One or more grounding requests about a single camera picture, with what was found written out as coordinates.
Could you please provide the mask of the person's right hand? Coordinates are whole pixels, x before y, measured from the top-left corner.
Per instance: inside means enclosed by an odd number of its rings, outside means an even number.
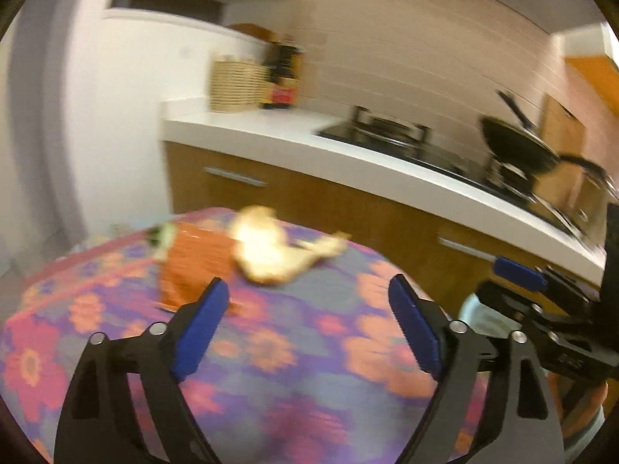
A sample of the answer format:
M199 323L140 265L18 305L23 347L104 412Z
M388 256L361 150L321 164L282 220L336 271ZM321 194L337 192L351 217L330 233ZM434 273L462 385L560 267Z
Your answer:
M569 439L584 430L597 416L607 397L606 382L582 387L563 377L556 379L556 404L563 438Z

